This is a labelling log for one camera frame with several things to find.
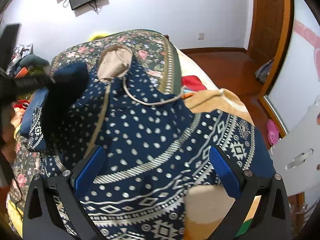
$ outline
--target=metal screw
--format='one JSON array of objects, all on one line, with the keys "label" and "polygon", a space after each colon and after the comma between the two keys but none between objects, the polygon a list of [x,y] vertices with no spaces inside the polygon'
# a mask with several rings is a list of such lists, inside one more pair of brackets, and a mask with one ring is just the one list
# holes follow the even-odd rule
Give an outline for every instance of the metal screw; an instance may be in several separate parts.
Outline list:
[{"label": "metal screw", "polygon": [[282,179],[281,175],[278,174],[278,173],[275,174],[275,178],[276,178],[277,180],[281,180],[281,179]]},{"label": "metal screw", "polygon": [[62,176],[63,176],[63,177],[69,176],[70,173],[71,173],[71,171],[65,170],[65,171],[62,172]]},{"label": "metal screw", "polygon": [[41,176],[40,173],[37,173],[36,175],[34,175],[33,179],[34,179],[34,180],[37,180],[37,179],[40,178],[40,176]]},{"label": "metal screw", "polygon": [[248,177],[251,177],[251,176],[252,176],[252,171],[250,171],[250,170],[245,170],[245,171],[244,171],[244,174],[245,174],[246,176],[248,176]]}]

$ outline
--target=wooden floor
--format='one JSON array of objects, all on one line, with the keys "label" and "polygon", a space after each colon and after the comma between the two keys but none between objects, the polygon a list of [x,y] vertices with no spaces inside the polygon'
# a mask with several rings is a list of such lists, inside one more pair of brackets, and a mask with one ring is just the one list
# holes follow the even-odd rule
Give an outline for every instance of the wooden floor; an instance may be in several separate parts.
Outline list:
[{"label": "wooden floor", "polygon": [[194,53],[188,56],[207,73],[218,88],[226,88],[240,98],[269,149],[267,122],[270,117],[257,101],[262,84],[255,79],[254,72],[259,67],[242,52]]}]

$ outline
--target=blue gripper pad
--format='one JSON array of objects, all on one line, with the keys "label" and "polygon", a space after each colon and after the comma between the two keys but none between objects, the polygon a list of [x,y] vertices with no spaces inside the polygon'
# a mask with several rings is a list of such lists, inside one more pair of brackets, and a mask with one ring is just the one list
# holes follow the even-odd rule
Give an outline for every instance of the blue gripper pad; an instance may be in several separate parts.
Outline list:
[{"label": "blue gripper pad", "polygon": [[93,151],[95,151],[95,153],[90,158],[89,162],[84,166],[79,176],[76,178],[76,181],[74,184],[74,189],[75,189],[74,194],[77,198],[81,198],[85,196],[85,194],[88,192],[90,185],[98,175],[105,161],[106,152],[104,148],[95,147],[93,148]]},{"label": "blue gripper pad", "polygon": [[241,196],[240,182],[214,146],[210,148],[209,160],[216,171],[217,176],[221,180],[228,196],[239,199]]}]

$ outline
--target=white cable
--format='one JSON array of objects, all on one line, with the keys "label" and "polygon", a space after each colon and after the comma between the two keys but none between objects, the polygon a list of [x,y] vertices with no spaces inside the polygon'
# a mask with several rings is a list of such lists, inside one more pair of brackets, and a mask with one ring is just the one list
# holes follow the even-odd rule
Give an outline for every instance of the white cable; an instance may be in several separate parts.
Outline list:
[{"label": "white cable", "polygon": [[127,87],[127,84],[126,84],[126,81],[127,79],[126,78],[123,78],[122,79],[122,83],[123,83],[123,89],[124,91],[126,92],[126,94],[134,101],[136,101],[137,103],[140,103],[144,106],[160,106],[160,105],[164,105],[164,104],[167,104],[167,103],[171,103],[171,102],[174,102],[174,101],[177,101],[179,98],[181,98],[184,94],[183,90],[186,88],[186,86],[182,86],[181,89],[180,89],[180,94],[177,95],[176,97],[174,98],[170,98],[168,100],[165,100],[163,102],[156,102],[156,103],[145,103],[145,102],[142,102],[140,100],[138,100],[137,98],[135,98],[133,95],[130,94],[129,90],[128,90],[128,87]]}]

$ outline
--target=electrical outlet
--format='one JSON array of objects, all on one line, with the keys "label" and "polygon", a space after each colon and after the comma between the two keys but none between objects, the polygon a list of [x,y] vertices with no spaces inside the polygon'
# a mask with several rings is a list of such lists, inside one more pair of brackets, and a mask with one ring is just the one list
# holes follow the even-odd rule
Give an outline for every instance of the electrical outlet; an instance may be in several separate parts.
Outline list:
[{"label": "electrical outlet", "polygon": [[198,33],[198,40],[204,39],[204,33]]}]

